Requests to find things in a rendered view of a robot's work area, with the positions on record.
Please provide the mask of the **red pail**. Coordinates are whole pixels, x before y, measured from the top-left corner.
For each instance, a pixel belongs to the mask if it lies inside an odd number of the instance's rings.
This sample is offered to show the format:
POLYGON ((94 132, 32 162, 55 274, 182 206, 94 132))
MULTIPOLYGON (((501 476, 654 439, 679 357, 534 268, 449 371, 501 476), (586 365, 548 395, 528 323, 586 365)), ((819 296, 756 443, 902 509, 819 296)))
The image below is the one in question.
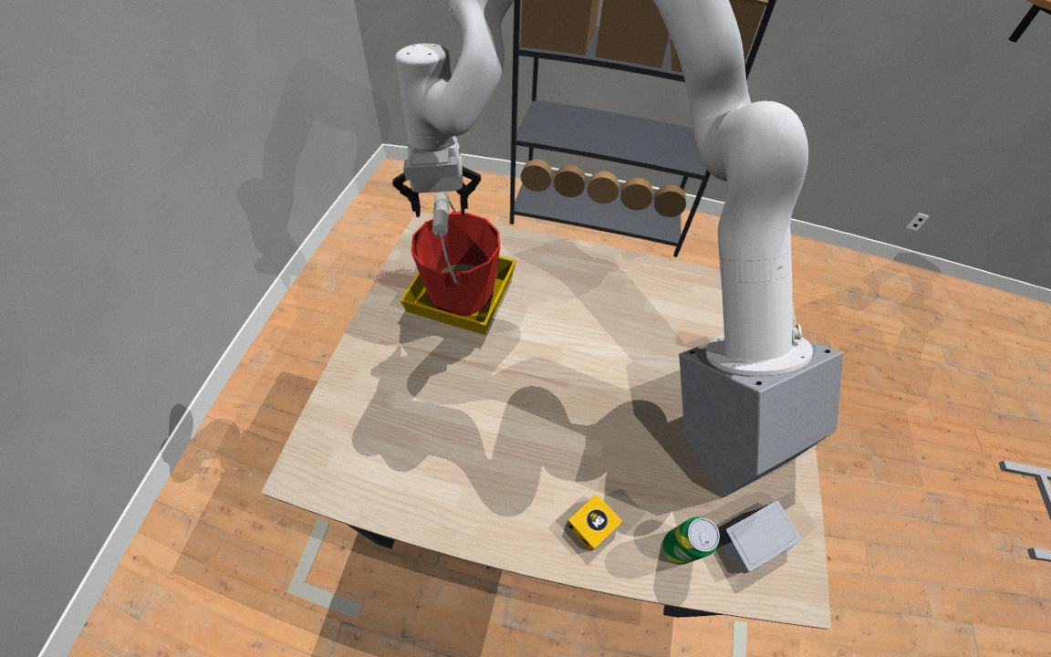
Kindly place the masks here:
POLYGON ((491 302, 499 253, 499 230, 483 217, 456 212, 447 193, 435 193, 433 221, 424 222, 411 243, 427 296, 437 310, 458 316, 491 302))

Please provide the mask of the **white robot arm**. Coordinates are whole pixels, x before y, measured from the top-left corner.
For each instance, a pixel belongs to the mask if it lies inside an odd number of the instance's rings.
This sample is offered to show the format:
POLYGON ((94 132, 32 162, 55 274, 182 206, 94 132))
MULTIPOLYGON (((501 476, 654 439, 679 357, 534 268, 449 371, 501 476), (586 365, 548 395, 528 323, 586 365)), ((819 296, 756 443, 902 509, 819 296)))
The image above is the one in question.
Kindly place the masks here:
MULTIPOLYGON (((453 76, 441 45, 397 52, 406 137, 414 147, 403 165, 406 182, 458 176, 449 144, 472 128, 499 86, 501 24, 513 2, 450 0, 463 30, 453 76)), ((653 3, 681 63, 698 155, 706 171, 727 182, 718 224, 724 334, 706 346, 706 360, 746 377, 802 369, 813 349, 792 326, 791 215, 808 162, 804 124, 777 101, 751 103, 729 0, 653 3)))

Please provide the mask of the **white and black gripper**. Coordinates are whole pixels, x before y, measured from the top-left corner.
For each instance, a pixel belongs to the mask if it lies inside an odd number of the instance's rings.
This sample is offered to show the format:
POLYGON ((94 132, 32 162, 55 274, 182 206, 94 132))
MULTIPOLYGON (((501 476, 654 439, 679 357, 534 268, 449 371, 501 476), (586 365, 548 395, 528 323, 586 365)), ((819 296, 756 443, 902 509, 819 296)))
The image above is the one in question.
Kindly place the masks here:
POLYGON ((393 179, 392 182, 393 186, 395 186, 396 190, 400 191, 400 193, 405 196, 405 198, 408 198, 408 200, 411 203, 411 209, 416 214, 416 217, 420 217, 421 213, 420 193, 440 193, 440 192, 456 191, 457 193, 460 194, 460 203, 462 203, 462 214, 463 214, 463 209, 468 209, 467 198, 474 190, 476 190, 476 186, 478 186, 479 182, 481 181, 481 174, 471 171, 470 168, 462 167, 463 166, 462 151, 460 151, 460 147, 458 141, 456 140, 456 137, 453 136, 452 144, 449 145, 449 157, 455 157, 455 155, 456 155, 456 161, 458 161, 459 173, 458 176, 454 176, 454 178, 413 180, 413 182, 410 182, 411 188, 406 186, 406 184, 403 184, 404 182, 406 182, 404 173, 395 176, 395 179, 393 179), (463 184, 463 176, 466 176, 466 178, 468 179, 471 179, 472 181, 468 184, 463 184))

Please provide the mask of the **green drink can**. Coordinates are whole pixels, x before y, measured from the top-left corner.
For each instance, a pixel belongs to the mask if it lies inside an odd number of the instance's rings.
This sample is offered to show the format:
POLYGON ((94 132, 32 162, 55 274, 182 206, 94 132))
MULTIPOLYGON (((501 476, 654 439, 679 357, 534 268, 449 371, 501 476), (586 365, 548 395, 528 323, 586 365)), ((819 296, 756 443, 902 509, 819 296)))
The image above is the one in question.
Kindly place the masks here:
POLYGON ((696 516, 672 529, 663 539, 663 550, 674 564, 691 564, 710 556, 717 549, 719 531, 712 520, 696 516))

